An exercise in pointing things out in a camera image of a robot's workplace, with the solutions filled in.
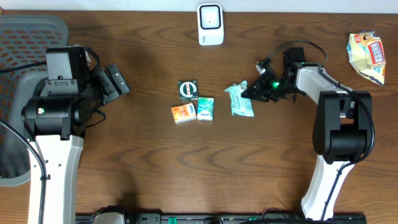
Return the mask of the orange small snack box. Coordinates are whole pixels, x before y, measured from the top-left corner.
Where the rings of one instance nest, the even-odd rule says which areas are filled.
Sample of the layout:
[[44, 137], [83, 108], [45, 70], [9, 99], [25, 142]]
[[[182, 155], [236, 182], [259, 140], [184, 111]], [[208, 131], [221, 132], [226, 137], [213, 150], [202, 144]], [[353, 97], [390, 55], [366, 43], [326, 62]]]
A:
[[195, 105], [192, 102], [185, 105], [174, 106], [171, 110], [175, 124], [185, 123], [197, 118]]

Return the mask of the round green label package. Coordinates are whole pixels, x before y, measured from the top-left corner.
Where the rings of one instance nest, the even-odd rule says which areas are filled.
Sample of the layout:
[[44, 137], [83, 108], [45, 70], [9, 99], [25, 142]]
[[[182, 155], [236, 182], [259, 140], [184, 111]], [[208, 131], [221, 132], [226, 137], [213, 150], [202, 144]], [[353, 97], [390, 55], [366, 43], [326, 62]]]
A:
[[181, 101], [191, 101], [198, 99], [198, 85], [196, 80], [186, 80], [178, 82], [178, 92]]

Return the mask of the teal snack packet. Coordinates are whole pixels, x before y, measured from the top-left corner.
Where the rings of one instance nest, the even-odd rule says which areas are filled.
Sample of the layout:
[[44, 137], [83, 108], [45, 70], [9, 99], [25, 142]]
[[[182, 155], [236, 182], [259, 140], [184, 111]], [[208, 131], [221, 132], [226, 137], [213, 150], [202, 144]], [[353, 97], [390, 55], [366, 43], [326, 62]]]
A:
[[254, 117], [254, 110], [252, 108], [251, 100], [243, 98], [241, 94], [247, 90], [248, 83], [246, 80], [241, 83], [234, 83], [227, 87], [224, 92], [229, 93], [231, 99], [231, 114], [239, 116]]

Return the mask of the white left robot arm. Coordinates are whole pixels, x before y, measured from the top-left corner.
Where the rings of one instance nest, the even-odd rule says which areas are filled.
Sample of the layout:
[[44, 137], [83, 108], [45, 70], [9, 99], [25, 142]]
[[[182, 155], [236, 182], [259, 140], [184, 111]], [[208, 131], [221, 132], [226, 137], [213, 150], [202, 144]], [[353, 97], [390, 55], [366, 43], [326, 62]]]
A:
[[48, 77], [24, 107], [29, 143], [29, 223], [74, 223], [77, 170], [85, 132], [100, 108], [129, 92], [111, 63], [82, 77]]

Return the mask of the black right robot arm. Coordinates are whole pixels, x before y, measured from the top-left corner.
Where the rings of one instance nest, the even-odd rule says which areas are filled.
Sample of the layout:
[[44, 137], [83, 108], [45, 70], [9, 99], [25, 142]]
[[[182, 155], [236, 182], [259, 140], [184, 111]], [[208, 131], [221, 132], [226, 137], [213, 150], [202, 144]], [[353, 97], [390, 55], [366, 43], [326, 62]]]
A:
[[300, 208], [306, 219], [331, 220], [345, 178], [373, 149], [372, 98], [366, 91], [354, 91], [338, 83], [317, 63], [284, 65], [282, 78], [276, 80], [268, 63], [258, 63], [260, 77], [242, 96], [276, 103], [290, 93], [298, 93], [317, 104], [312, 134], [317, 162]]

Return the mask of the white blue snack bag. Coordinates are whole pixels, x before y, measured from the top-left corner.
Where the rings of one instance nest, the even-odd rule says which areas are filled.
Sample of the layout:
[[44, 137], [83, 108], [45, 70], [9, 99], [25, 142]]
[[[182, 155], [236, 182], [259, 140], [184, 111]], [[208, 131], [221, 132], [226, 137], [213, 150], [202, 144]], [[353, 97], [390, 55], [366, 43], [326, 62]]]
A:
[[350, 34], [347, 44], [349, 63], [363, 78], [384, 85], [386, 58], [381, 38], [374, 31]]

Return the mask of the green white small box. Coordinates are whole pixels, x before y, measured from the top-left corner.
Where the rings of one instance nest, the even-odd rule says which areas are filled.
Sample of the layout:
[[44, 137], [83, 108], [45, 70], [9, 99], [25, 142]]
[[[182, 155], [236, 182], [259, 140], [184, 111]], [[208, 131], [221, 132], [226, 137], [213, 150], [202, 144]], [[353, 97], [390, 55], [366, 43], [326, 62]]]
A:
[[213, 121], [214, 98], [199, 97], [197, 108], [197, 119], [202, 121]]

